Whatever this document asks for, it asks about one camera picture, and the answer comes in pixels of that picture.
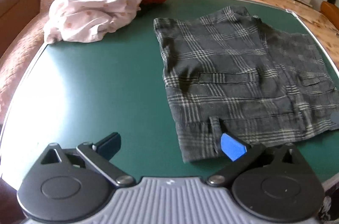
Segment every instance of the green table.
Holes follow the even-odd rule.
[[[4,180],[18,189],[50,142],[72,148],[114,131],[121,134],[122,148],[111,162],[137,180],[207,177],[228,163],[227,158],[183,163],[153,32],[156,17],[193,19],[228,5],[244,5],[276,29],[307,33],[293,15],[260,4],[168,0],[102,41],[48,45],[18,87],[7,114],[0,149]],[[297,146],[320,180],[339,171],[338,133],[326,132]]]

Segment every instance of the pocket flap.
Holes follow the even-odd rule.
[[[315,85],[315,84],[318,84],[320,82],[324,82],[324,81],[327,81],[328,79],[324,76],[321,76],[321,77],[316,77],[316,78],[303,78],[303,77],[300,77],[300,81],[301,81],[301,84],[303,86],[311,86],[311,85]]]
[[[258,73],[211,73],[201,72],[199,73],[199,83],[212,83],[212,84],[241,84],[258,82]]]

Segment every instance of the blue gripper tip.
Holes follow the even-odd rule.
[[[220,139],[221,150],[232,160],[235,161],[247,152],[246,146],[239,143],[227,134],[223,134]]]

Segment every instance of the gray plaid fabric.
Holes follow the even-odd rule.
[[[222,155],[223,132],[267,146],[339,128],[339,95],[309,35],[272,29],[244,7],[154,20],[183,160]]]

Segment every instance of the metal pivot bolt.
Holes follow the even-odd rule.
[[[222,175],[212,175],[208,178],[208,182],[213,186],[219,186],[225,182],[225,177]]]
[[[119,185],[130,185],[132,183],[134,183],[134,178],[130,175],[123,175],[123,176],[119,176],[117,179],[116,179],[116,182],[119,184]]]

